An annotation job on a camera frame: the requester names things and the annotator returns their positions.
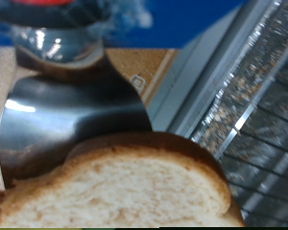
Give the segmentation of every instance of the bread slice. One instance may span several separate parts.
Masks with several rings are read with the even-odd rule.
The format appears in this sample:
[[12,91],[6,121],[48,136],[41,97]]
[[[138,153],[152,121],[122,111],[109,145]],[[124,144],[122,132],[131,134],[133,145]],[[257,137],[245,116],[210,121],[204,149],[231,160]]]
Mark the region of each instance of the bread slice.
[[85,141],[63,166],[0,193],[0,227],[160,226],[244,226],[212,155],[169,133]]

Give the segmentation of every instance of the red object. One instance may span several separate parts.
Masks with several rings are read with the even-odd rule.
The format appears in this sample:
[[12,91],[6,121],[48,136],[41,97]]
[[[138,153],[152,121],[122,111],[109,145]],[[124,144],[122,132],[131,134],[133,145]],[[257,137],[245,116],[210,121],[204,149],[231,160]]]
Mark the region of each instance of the red object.
[[71,3],[75,0],[12,0],[16,3],[34,6],[58,6]]

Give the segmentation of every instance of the bread crust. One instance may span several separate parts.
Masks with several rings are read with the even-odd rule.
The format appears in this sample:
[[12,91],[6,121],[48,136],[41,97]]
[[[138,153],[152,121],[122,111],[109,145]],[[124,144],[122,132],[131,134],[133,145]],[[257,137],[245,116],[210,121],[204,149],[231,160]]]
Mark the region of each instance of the bread crust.
[[[70,152],[68,160],[54,171],[37,178],[15,181],[15,188],[6,191],[5,198],[0,200],[0,221],[3,214],[12,215],[30,200],[62,186],[74,172],[85,168],[85,164],[112,159],[117,155],[127,160],[135,157],[157,158],[181,165],[189,171],[200,170],[213,183],[225,204],[220,215],[227,215],[230,206],[236,207],[236,204],[231,201],[228,183],[221,167],[207,150],[190,140],[170,133],[131,132],[87,140],[76,146]],[[244,226],[239,208],[230,210],[233,212],[230,215],[236,219],[238,226]]]

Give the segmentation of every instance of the metal grille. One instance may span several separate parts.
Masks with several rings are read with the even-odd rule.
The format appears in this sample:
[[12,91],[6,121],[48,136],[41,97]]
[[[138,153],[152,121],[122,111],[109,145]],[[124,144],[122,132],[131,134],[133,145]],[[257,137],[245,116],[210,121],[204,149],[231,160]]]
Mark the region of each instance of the metal grille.
[[226,172],[248,226],[288,226],[288,1],[273,1],[191,139]]

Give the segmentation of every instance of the stainless steel surface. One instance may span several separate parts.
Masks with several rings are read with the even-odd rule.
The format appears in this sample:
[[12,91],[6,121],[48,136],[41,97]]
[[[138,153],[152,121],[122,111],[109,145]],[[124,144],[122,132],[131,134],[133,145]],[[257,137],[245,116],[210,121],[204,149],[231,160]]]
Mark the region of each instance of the stainless steel surface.
[[[51,68],[47,68],[48,75],[44,75],[44,68],[34,68],[42,74],[20,78],[5,103],[0,122],[0,164],[6,188],[13,179],[53,170],[85,139],[151,130],[136,90],[106,56],[93,58],[91,66],[85,68],[23,54],[17,61],[24,63],[23,58],[28,57],[32,62],[29,67],[42,62],[43,67],[49,64]],[[54,80],[56,74],[65,77],[64,81]]]
[[176,117],[167,127],[168,131],[189,138],[213,103],[225,79],[230,76],[241,52],[245,52],[249,35],[269,7],[271,1],[250,1],[241,9],[223,37],[222,43],[201,72],[199,80],[194,83],[192,90],[184,99]]
[[248,226],[288,226],[288,0],[251,1],[195,79],[162,128],[220,160]]
[[239,10],[228,13],[180,51],[148,108],[154,130],[165,131],[172,123]]

